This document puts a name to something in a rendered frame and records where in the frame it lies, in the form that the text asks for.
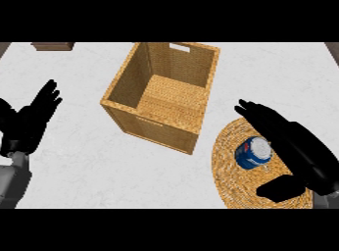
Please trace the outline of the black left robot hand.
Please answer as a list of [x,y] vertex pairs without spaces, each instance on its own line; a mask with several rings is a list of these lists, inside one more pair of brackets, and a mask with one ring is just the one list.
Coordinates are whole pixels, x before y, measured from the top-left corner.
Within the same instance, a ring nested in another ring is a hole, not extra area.
[[46,124],[63,101],[57,82],[51,79],[41,89],[35,101],[17,111],[0,98],[0,155],[9,157],[15,152],[30,155],[41,143]]

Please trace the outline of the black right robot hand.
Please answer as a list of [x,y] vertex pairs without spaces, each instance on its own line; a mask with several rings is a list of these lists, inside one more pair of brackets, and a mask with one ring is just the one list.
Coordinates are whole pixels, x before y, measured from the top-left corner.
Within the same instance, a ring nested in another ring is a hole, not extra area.
[[313,190],[320,196],[339,191],[339,160],[321,140],[280,113],[252,101],[239,100],[236,111],[271,142],[281,161],[292,171],[256,188],[256,195],[280,203]]

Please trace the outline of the blue and white can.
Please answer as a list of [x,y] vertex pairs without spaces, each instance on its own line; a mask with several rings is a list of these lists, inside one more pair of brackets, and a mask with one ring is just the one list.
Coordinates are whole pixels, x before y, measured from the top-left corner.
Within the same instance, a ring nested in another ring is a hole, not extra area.
[[252,136],[239,146],[236,151],[237,164],[252,170],[271,161],[273,148],[264,137]]

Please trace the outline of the round woven placemat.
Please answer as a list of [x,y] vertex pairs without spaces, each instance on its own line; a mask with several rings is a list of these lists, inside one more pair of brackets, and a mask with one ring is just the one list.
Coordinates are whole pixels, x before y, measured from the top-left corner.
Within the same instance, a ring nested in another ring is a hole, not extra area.
[[246,118],[239,118],[222,129],[213,144],[212,170],[219,195],[230,209],[311,209],[313,191],[280,203],[256,195],[256,188],[280,175],[292,172],[277,154],[261,167],[246,170],[236,160],[242,143],[261,133]]

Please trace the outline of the rectangular wicker basket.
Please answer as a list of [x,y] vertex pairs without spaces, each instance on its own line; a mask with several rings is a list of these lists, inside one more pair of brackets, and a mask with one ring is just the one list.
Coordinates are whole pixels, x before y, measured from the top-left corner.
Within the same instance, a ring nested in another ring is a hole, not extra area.
[[194,151],[221,49],[194,42],[138,42],[101,105],[122,131],[168,148]]

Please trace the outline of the small brown wooden box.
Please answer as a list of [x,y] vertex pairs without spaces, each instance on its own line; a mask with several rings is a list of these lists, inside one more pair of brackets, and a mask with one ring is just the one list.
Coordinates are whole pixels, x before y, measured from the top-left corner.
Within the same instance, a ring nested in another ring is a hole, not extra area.
[[75,42],[35,42],[33,47],[38,51],[72,51]]

